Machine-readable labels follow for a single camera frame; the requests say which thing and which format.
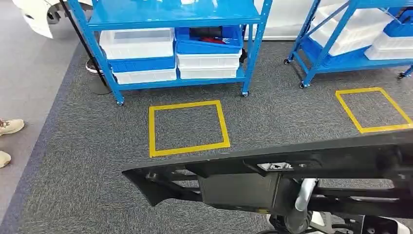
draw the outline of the carpet floor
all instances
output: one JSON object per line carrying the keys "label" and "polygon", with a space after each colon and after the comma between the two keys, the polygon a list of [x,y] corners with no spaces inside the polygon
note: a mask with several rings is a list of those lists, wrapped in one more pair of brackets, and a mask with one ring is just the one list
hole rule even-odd
{"label": "carpet floor", "polygon": [[[32,153],[1,233],[19,234],[253,234],[266,229],[260,214],[216,210],[202,203],[168,200],[150,207],[122,175],[127,163],[197,157],[216,152],[320,141],[359,135],[335,97],[336,90],[381,87],[413,117],[413,79],[403,69],[317,75],[300,89],[301,69],[283,64],[292,42],[264,42],[251,84],[125,92],[125,106],[112,95],[91,94],[83,50],[75,52],[37,148]],[[363,127],[404,123],[375,92],[343,99]],[[219,100],[231,146],[149,158],[150,106]],[[222,141],[216,108],[155,111],[156,149]],[[332,187],[390,187],[387,180],[325,180]]]}

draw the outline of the blue metal shelf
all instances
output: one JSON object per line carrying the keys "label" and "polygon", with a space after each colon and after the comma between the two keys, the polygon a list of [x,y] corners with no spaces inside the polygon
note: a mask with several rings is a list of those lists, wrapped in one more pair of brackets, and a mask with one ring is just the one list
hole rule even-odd
{"label": "blue metal shelf", "polygon": [[[85,41],[105,75],[107,85],[117,103],[122,105],[124,97],[120,91],[123,90],[199,84],[242,82],[241,93],[247,96],[273,0],[264,0],[261,14],[255,8],[253,0],[92,0],[94,12],[89,22],[78,0],[67,1]],[[100,30],[242,25],[244,38],[246,24],[249,24],[249,36],[245,74],[239,69],[236,78],[223,79],[178,78],[173,81],[120,85],[116,83],[108,60],[93,34],[93,31]],[[257,32],[253,41],[254,24],[257,24]]]}
{"label": "blue metal shelf", "polygon": [[151,89],[151,88],[165,88],[165,87],[179,87],[189,85],[204,85],[204,84],[223,84],[223,83],[237,83],[244,82],[245,74],[242,67],[237,70],[236,78],[214,78],[214,79],[180,79],[179,73],[176,80],[157,81],[149,83],[136,84],[119,84],[119,90],[135,90],[135,89]]}
{"label": "blue metal shelf", "polygon": [[260,22],[251,0],[197,0],[189,4],[181,0],[100,0],[94,6],[89,27],[99,31]]}
{"label": "blue metal shelf", "polygon": [[[366,70],[366,69],[377,69],[383,67],[395,67],[412,65],[413,59],[386,59],[386,60],[369,60],[364,54],[357,55],[354,59],[346,60],[342,62],[331,62],[328,63],[331,47],[336,41],[337,37],[340,35],[344,26],[353,15],[356,9],[359,8],[387,8],[387,7],[404,7],[413,6],[413,0],[348,0],[341,7],[339,7],[335,12],[333,12],[329,17],[323,20],[319,25],[314,27],[309,31],[311,21],[314,18],[314,14],[319,6],[320,0],[314,0],[313,5],[307,15],[307,18],[301,28],[299,35],[297,36],[296,42],[288,55],[287,59],[284,61],[285,64],[289,64],[293,59],[296,59],[299,65],[303,68],[306,73],[305,78],[300,83],[300,88],[308,87],[311,80],[315,74],[318,73],[328,73],[328,72],[345,72],[353,70]],[[334,29],[331,37],[328,39],[325,46],[321,51],[314,52],[315,50],[309,51],[308,48],[303,46],[306,43],[310,34],[319,29],[328,20],[337,15],[339,12],[344,11],[343,16],[338,22],[337,27]],[[309,58],[311,62],[311,67],[307,68],[298,54],[298,50],[304,50],[304,53]],[[413,72],[413,65],[406,72],[399,75],[399,78],[408,76]]]}

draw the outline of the red object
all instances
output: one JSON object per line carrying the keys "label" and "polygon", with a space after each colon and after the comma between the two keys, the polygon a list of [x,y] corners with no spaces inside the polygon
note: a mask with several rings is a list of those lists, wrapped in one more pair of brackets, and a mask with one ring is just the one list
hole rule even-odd
{"label": "red object", "polygon": [[225,42],[217,38],[201,38],[199,40],[205,41],[205,42],[217,43],[217,44],[225,44]]}

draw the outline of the white plastic bin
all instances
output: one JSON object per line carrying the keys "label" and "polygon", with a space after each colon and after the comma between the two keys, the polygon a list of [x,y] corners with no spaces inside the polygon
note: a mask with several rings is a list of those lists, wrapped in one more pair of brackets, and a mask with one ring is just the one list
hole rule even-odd
{"label": "white plastic bin", "polygon": [[238,67],[233,68],[179,68],[181,79],[235,78]]}
{"label": "white plastic bin", "polygon": [[405,48],[413,49],[413,37],[390,37],[382,32],[374,41],[373,45],[379,49]]}
{"label": "white plastic bin", "polygon": [[[313,32],[310,35],[310,38],[315,40],[318,44],[324,47],[330,38],[330,34],[324,32],[321,28],[317,31]],[[343,41],[343,40],[336,40],[331,47],[329,54],[332,56],[341,55],[353,50],[357,50],[366,46],[369,46],[373,43],[376,39],[376,35],[370,35],[369,37],[353,40],[353,41]]]}
{"label": "white plastic bin", "polygon": [[173,56],[173,28],[102,31],[100,46],[108,59]]}
{"label": "white plastic bin", "polygon": [[240,65],[240,56],[238,54],[199,54],[199,55],[181,55],[178,56],[179,68],[233,68]]}
{"label": "white plastic bin", "polygon": [[[342,3],[319,7],[316,11],[315,18],[313,19],[314,25],[321,23],[340,6],[342,6]],[[327,34],[332,35],[346,10],[347,8],[335,15],[321,26],[320,29]],[[383,31],[384,27],[386,27],[392,20],[393,18],[391,16],[377,8],[357,9],[348,20],[341,34],[337,38],[337,41],[340,41],[340,43],[347,43],[362,38],[378,36],[378,34]]]}
{"label": "white plastic bin", "polygon": [[413,48],[386,48],[380,49],[372,45],[364,52],[366,57],[370,60],[382,59],[413,59]]}
{"label": "white plastic bin", "polygon": [[139,72],[113,73],[118,84],[133,84],[155,81],[176,80],[176,68],[164,70],[149,70]]}

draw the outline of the white wall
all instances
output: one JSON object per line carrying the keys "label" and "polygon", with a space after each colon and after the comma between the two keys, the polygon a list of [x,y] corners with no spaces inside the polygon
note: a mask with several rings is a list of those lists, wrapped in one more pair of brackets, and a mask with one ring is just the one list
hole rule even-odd
{"label": "white wall", "polygon": [[[320,6],[345,1],[321,0]],[[259,13],[261,13],[263,2],[264,0],[254,1]],[[273,0],[264,40],[295,40],[312,4],[313,0]]]}

